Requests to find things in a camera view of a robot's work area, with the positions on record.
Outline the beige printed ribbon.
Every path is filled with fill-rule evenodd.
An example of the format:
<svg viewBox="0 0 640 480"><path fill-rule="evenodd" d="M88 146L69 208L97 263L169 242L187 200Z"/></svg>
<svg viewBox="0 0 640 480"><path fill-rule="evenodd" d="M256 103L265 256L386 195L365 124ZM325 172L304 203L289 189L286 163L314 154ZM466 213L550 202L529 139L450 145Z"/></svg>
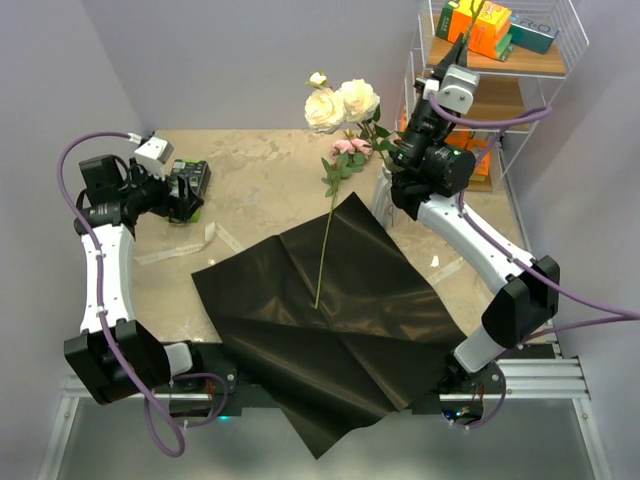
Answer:
<svg viewBox="0 0 640 480"><path fill-rule="evenodd" d="M244 247L223 226L219 223L211 222L205 226L204 240L201 243L184 245L153 254L136 256L134 260L139 265L149 265L172 258L195 254L202 251L216 238L222 240L235 254L244 250Z"/></svg>

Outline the white rose stem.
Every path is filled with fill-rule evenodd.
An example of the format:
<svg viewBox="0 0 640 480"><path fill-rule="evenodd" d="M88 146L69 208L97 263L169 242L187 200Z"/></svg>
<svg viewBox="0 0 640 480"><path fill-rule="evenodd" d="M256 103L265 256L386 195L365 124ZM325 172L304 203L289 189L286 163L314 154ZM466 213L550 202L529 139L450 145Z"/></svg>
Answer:
<svg viewBox="0 0 640 480"><path fill-rule="evenodd" d="M330 155L363 155L366 159L380 156L390 171L390 154L395 148L393 134L382 127L381 98L364 79L344 81L338 88L329 84L323 71L313 72L306 84L311 93L304 104L304 118L312 132L330 135L342 130L343 138L336 140Z"/></svg>

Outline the black wrapping paper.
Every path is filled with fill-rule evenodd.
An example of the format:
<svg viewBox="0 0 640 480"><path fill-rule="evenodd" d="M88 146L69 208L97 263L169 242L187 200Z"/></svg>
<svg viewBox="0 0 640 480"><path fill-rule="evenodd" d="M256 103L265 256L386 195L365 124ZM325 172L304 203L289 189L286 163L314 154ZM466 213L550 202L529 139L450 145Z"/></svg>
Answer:
<svg viewBox="0 0 640 480"><path fill-rule="evenodd" d="M432 393L464 339L354 194L192 279L225 352L315 457Z"/></svg>

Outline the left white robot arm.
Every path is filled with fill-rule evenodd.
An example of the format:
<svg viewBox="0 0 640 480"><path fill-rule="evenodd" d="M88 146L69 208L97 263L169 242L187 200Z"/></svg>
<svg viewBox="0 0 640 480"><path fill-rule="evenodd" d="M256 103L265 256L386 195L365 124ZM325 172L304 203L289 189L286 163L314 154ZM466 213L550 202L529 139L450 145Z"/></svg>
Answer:
<svg viewBox="0 0 640 480"><path fill-rule="evenodd" d="M165 159L135 154L129 161L100 155L80 164L85 187L74 228L87 266L86 306L78 336L64 356L101 405L138 393L136 373L149 389L171 380L185 392L200 390L207 368L188 341L163 344L136 318L132 266L138 218L153 213L185 222L203 201L183 177L165 173Z"/></svg>

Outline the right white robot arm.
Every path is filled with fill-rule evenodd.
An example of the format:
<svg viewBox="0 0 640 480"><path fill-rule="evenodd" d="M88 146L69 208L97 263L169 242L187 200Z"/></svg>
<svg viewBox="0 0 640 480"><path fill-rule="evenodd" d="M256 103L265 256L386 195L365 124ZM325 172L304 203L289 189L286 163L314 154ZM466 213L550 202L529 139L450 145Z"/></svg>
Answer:
<svg viewBox="0 0 640 480"><path fill-rule="evenodd" d="M551 284L560 267L512 245L471 207L463 193L476 155L447 143L464 124L479 85L467 67L467 42L458 37L427 78L414 83L418 100L390 156L393 204L445 239L480 274L494 297L481 324L445 360L444 389L469 392L481 370L526 340L558 310Z"/></svg>

